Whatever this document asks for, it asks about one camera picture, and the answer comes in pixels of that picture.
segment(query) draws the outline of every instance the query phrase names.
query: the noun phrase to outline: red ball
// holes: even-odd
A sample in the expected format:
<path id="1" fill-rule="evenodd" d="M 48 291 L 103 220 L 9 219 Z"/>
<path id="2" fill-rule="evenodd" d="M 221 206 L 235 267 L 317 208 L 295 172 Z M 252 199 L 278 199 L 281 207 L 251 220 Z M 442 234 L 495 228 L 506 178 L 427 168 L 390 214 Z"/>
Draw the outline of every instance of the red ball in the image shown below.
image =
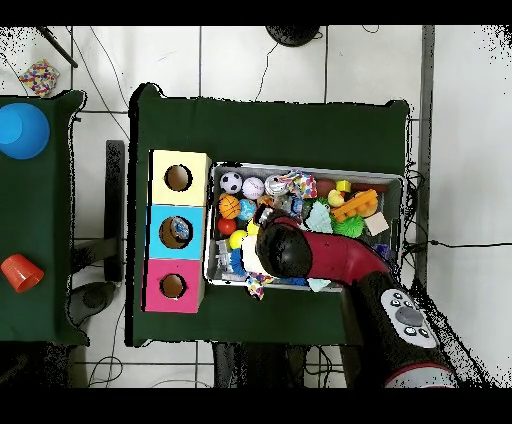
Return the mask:
<path id="1" fill-rule="evenodd" d="M 217 229 L 222 234 L 229 236 L 236 230 L 236 222 L 234 219 L 220 218 L 217 223 Z"/>

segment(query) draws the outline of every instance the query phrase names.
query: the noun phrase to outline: yellow cube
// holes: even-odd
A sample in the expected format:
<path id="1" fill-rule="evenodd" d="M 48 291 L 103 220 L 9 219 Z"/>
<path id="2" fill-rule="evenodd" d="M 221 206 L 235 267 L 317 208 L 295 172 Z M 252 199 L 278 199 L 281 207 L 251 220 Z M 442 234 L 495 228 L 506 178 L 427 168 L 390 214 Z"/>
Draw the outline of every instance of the yellow cube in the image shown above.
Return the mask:
<path id="1" fill-rule="evenodd" d="M 154 205 L 206 206 L 210 158 L 205 153 L 154 150 Z"/>
<path id="2" fill-rule="evenodd" d="M 350 183 L 345 180 L 336 181 L 336 190 L 350 193 Z"/>

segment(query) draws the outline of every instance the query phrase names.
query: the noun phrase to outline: orange basketball ball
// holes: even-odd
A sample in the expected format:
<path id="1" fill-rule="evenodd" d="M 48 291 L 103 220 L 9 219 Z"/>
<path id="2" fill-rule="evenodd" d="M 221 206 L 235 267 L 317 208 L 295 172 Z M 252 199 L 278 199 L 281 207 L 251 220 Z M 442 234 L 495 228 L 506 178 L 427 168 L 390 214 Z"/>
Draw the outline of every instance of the orange basketball ball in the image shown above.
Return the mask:
<path id="1" fill-rule="evenodd" d="M 219 201 L 219 211 L 223 218 L 234 219 L 240 213 L 240 202 L 230 194 L 223 196 Z"/>

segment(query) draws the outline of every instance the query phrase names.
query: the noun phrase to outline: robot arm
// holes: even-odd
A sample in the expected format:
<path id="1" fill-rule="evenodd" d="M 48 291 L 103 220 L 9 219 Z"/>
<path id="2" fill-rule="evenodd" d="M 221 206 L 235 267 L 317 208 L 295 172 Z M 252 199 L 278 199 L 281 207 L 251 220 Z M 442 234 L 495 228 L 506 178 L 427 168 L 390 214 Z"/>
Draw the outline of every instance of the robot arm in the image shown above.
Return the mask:
<path id="1" fill-rule="evenodd" d="M 425 317 L 373 249 L 341 235 L 302 231 L 282 214 L 267 214 L 260 223 L 256 253 L 269 275 L 350 286 L 364 340 L 361 384 L 455 387 Z"/>

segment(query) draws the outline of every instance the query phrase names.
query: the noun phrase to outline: round hole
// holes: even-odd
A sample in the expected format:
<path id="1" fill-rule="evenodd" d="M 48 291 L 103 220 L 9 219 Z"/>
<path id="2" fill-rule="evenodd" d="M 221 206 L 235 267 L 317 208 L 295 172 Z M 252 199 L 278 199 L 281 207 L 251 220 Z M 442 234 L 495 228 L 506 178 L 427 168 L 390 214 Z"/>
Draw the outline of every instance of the round hole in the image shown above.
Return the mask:
<path id="1" fill-rule="evenodd" d="M 158 236 L 165 247 L 183 249 L 192 240 L 192 224 L 181 216 L 171 216 L 160 225 Z"/>
<path id="2" fill-rule="evenodd" d="M 165 172 L 164 181 L 172 191 L 186 191 L 192 184 L 192 172 L 184 165 L 173 165 Z"/>
<path id="3" fill-rule="evenodd" d="M 160 291 L 170 299 L 179 299 L 186 289 L 185 279 L 179 274 L 168 274 L 160 280 Z"/>

